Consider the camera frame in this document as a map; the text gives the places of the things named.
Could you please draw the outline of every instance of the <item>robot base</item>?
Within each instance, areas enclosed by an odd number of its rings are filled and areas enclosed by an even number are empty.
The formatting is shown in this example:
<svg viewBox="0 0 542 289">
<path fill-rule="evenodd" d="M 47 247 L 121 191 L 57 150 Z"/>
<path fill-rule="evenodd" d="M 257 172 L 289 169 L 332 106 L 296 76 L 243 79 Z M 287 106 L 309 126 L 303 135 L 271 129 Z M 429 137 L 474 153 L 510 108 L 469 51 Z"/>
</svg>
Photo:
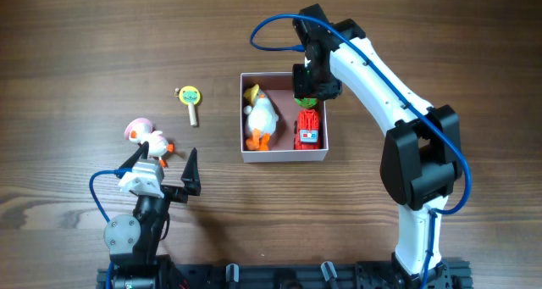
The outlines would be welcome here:
<svg viewBox="0 0 542 289">
<path fill-rule="evenodd" d="M 470 263 L 443 259 L 442 275 L 428 289 L 472 289 Z M 320 265 L 240 266 L 239 282 L 226 281 L 226 267 L 210 264 L 176 266 L 190 289 L 324 289 L 330 288 Z M 338 264 L 336 289 L 396 289 L 391 262 Z M 106 270 L 99 270 L 96 289 L 105 288 Z"/>
</svg>

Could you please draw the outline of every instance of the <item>box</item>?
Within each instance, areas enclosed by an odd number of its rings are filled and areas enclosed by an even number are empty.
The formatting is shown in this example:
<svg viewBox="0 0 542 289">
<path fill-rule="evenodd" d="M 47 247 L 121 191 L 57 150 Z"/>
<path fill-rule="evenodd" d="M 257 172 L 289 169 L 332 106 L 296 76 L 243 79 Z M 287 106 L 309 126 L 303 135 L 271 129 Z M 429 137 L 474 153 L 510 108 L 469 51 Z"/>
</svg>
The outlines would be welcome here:
<svg viewBox="0 0 542 289">
<path fill-rule="evenodd" d="M 245 89 L 260 85 L 273 103 L 274 110 L 279 116 L 277 130 L 269 140 L 269 151 L 250 151 L 245 144 L 246 115 L 243 108 L 248 101 L 243 98 Z M 256 162 L 293 162 L 293 161 L 322 161 L 328 153 L 328 125 L 325 113 L 325 102 L 318 102 L 317 111 L 320 113 L 320 135 L 322 149 L 294 150 L 294 122 L 301 111 L 293 97 L 291 73 L 242 73 L 241 74 L 241 154 L 245 163 Z"/>
</svg>

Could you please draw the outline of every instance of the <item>white duck toy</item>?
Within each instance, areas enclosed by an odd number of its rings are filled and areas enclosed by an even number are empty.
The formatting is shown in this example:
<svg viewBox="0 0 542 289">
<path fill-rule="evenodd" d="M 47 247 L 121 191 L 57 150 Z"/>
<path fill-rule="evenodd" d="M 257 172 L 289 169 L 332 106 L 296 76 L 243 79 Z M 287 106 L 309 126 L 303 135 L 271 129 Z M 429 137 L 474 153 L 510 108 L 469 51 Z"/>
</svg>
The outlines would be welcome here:
<svg viewBox="0 0 542 289">
<path fill-rule="evenodd" d="M 259 85 L 246 89 L 243 97 L 250 105 L 243 108 L 247 115 L 245 123 L 246 147 L 249 150 L 269 150 L 268 142 L 277 129 L 279 116 L 273 104 Z"/>
<path fill-rule="evenodd" d="M 124 138 L 136 144 L 149 143 L 149 157 L 158 158 L 162 167 L 168 167 L 162 156 L 175 150 L 174 144 L 169 144 L 161 131 L 152 131 L 152 122 L 148 119 L 134 119 L 126 127 Z"/>
</svg>

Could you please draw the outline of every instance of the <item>red toy car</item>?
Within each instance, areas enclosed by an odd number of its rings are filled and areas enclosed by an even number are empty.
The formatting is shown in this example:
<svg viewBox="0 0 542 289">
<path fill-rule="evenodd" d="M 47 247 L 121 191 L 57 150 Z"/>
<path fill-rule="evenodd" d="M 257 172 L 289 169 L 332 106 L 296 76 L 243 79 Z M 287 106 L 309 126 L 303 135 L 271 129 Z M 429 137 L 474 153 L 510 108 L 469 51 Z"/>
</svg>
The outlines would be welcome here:
<svg viewBox="0 0 542 289">
<path fill-rule="evenodd" d="M 320 115 L 316 110 L 301 110 L 294 124 L 295 150 L 320 149 Z"/>
</svg>

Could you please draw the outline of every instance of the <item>wooden table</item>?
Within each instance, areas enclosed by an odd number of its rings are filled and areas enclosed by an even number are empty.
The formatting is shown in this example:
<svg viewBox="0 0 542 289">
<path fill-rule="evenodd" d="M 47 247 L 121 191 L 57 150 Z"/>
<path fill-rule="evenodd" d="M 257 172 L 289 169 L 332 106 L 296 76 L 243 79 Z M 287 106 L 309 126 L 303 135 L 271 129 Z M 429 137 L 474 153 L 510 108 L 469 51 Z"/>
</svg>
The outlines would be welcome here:
<svg viewBox="0 0 542 289">
<path fill-rule="evenodd" d="M 328 104 L 323 163 L 241 160 L 240 73 L 302 60 L 250 47 L 252 28 L 313 3 L 353 18 L 407 85 L 460 115 L 474 188 L 444 218 L 443 255 L 472 261 L 478 289 L 542 287 L 540 0 L 0 0 L 0 288 L 93 288 L 108 249 L 87 182 L 134 152 L 123 131 L 140 116 L 179 149 L 165 182 L 199 150 L 202 195 L 173 205 L 159 249 L 176 263 L 389 259 L 384 138 L 350 91 Z M 258 40 L 297 42 L 290 21 Z M 203 95 L 196 129 L 173 97 L 185 85 Z M 116 182 L 96 183 L 112 216 L 135 203 Z"/>
</svg>

